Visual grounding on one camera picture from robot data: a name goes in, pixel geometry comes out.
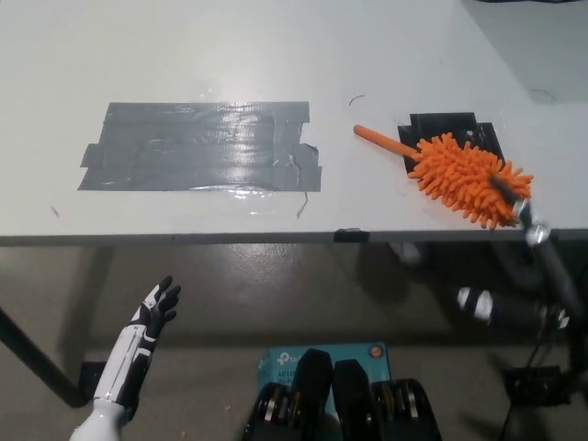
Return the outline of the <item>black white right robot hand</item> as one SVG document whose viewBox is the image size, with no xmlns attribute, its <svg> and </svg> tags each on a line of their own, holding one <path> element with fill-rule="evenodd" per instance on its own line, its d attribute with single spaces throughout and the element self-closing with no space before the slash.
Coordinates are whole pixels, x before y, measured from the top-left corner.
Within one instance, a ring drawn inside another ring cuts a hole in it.
<svg viewBox="0 0 588 441">
<path fill-rule="evenodd" d="M 509 187 L 505 179 L 497 175 L 491 176 L 490 182 L 501 194 L 505 203 L 510 207 L 516 222 L 524 231 L 527 231 L 534 223 L 529 199 L 518 195 Z"/>
</svg>

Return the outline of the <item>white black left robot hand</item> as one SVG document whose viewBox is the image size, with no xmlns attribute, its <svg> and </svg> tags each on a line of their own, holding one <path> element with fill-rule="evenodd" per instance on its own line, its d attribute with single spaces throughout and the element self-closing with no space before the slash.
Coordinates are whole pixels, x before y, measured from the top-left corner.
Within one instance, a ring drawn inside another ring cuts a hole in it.
<svg viewBox="0 0 588 441">
<path fill-rule="evenodd" d="M 121 406 L 126 423 L 138 409 L 160 334 L 176 317 L 180 291 L 170 276 L 155 285 L 120 332 L 97 384 L 94 398 Z"/>
</svg>

